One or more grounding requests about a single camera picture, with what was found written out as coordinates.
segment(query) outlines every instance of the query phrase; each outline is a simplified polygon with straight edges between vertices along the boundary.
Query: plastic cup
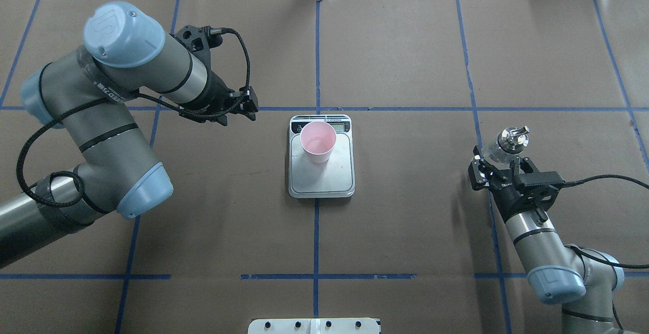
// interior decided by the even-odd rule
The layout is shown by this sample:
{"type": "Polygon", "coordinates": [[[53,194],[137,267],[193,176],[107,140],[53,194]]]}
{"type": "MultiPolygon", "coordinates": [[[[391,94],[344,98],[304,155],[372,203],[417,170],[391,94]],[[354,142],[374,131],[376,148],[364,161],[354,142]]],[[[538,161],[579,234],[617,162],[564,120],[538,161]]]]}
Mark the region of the plastic cup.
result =
{"type": "Polygon", "coordinates": [[[334,127],[324,121],[312,121],[302,128],[300,144],[304,154],[313,163],[329,160],[336,144],[334,127]]]}

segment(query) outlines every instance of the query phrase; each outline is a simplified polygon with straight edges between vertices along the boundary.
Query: blue joint cap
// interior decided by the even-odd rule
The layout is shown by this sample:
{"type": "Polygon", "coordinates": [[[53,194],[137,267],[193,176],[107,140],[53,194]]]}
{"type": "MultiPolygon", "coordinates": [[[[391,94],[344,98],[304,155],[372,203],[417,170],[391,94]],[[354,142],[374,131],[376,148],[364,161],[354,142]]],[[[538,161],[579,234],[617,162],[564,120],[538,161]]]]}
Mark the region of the blue joint cap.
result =
{"type": "Polygon", "coordinates": [[[529,271],[528,281],[543,304],[568,304],[586,294],[584,280],[568,267],[536,267],[529,271]]]}
{"type": "Polygon", "coordinates": [[[164,202],[173,193],[173,186],[161,162],[130,188],[116,209],[125,218],[134,218],[164,202]]]}
{"type": "Polygon", "coordinates": [[[97,61],[133,68],[160,54],[166,33],[156,20],[124,1],[99,6],[83,29],[83,43],[97,61]]]}
{"type": "MultiPolygon", "coordinates": [[[[45,68],[46,66],[43,66],[39,71],[30,75],[20,87],[20,100],[23,102],[25,110],[33,117],[36,117],[41,124],[47,124],[54,119],[47,112],[40,93],[40,79],[45,68]]],[[[55,129],[62,129],[64,127],[63,124],[53,126],[55,129]]]]}
{"type": "MultiPolygon", "coordinates": [[[[599,250],[594,250],[597,253],[603,255],[609,262],[613,263],[619,263],[616,258],[613,258],[612,256],[608,255],[607,253],[603,253],[602,251],[599,250]]],[[[617,282],[615,283],[614,288],[612,288],[612,291],[615,292],[622,288],[622,285],[624,285],[624,270],[621,269],[621,267],[613,267],[612,268],[615,271],[615,277],[617,278],[617,282]]]]}

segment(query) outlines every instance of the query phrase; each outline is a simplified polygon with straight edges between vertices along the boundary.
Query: metal plate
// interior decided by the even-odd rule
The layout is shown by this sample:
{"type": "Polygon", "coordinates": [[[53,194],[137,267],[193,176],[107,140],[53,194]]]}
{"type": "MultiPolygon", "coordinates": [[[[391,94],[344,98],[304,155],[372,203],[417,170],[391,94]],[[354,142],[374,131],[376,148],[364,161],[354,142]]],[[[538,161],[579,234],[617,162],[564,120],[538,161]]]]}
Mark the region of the metal plate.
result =
{"type": "Polygon", "coordinates": [[[248,334],[380,334],[380,320],[372,318],[257,319],[248,334]]]}

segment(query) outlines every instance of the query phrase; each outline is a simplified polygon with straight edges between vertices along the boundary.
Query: clear bottle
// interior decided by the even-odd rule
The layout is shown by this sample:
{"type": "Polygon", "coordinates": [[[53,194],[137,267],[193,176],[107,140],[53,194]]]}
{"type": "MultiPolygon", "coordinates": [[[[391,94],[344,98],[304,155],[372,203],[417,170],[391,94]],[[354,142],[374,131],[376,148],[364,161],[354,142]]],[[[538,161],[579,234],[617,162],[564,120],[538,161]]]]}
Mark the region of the clear bottle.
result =
{"type": "Polygon", "coordinates": [[[506,128],[482,147],[482,155],[495,163],[509,165],[528,145],[529,128],[506,128]]]}

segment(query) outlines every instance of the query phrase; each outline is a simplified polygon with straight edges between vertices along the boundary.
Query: digital scale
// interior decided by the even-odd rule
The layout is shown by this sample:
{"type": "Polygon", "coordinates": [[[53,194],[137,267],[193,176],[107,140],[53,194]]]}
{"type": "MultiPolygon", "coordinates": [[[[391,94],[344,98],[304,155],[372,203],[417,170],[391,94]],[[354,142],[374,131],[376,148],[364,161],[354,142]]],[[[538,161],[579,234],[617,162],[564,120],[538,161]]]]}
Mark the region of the digital scale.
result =
{"type": "Polygon", "coordinates": [[[354,195],[352,120],[347,115],[298,115],[288,127],[288,192],[295,198],[339,198],[354,195]],[[300,144],[302,128],[312,121],[334,127],[336,144],[329,160],[313,163],[300,144]]]}

